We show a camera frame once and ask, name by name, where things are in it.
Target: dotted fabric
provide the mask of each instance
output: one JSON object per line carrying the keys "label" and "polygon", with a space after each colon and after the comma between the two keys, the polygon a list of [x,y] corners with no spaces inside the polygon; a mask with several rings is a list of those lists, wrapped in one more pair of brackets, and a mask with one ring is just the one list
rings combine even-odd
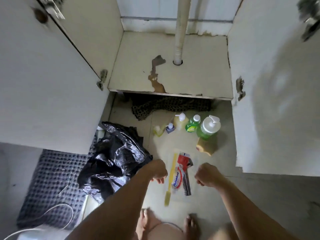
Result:
{"label": "dotted fabric", "polygon": [[58,206],[39,218],[60,203],[69,204],[73,208],[74,217],[66,230],[74,228],[86,198],[85,193],[78,188],[77,178],[93,155],[96,142],[97,133],[88,155],[43,150],[17,219],[18,228],[33,228],[41,224],[65,227],[72,216],[67,206]]}
{"label": "dotted fabric", "polygon": [[176,97],[131,93],[132,113],[138,120],[144,120],[152,111],[163,109],[173,112],[187,110],[210,111],[211,100],[205,98]]}

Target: left hand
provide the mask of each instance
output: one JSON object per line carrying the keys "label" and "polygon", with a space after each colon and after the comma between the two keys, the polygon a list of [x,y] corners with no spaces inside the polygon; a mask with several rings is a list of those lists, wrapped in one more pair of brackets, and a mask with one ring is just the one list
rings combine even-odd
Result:
{"label": "left hand", "polygon": [[165,163],[161,159],[152,160],[146,165],[152,175],[151,181],[156,180],[158,184],[163,184],[168,176]]}

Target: white pipe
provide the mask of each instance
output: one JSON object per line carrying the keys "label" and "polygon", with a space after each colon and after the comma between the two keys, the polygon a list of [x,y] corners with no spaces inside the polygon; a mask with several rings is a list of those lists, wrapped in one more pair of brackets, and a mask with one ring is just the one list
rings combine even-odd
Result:
{"label": "white pipe", "polygon": [[182,63],[182,48],[183,48],[184,38],[186,36],[190,4],[191,4],[191,0],[178,1],[178,15],[177,15],[174,58],[173,58],[173,63],[177,66],[181,65]]}

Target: green bottle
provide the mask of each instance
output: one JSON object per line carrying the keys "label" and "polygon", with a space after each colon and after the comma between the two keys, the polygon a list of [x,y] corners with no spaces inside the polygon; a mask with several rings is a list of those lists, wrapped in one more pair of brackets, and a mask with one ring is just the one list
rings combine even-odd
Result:
{"label": "green bottle", "polygon": [[196,114],[186,124],[186,131],[187,132],[194,132],[199,124],[200,124],[200,115]]}

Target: yellow toothbrush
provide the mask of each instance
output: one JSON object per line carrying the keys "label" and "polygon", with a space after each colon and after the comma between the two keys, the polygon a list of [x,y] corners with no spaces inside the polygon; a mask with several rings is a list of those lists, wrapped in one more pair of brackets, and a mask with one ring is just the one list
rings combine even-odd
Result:
{"label": "yellow toothbrush", "polygon": [[165,197],[164,197],[164,206],[168,206],[169,203],[170,203],[171,184],[172,184],[172,182],[174,180],[174,169],[176,167],[177,158],[178,158],[178,153],[175,153],[174,156],[173,156],[172,166],[171,166],[170,175],[169,175],[168,191],[165,193]]}

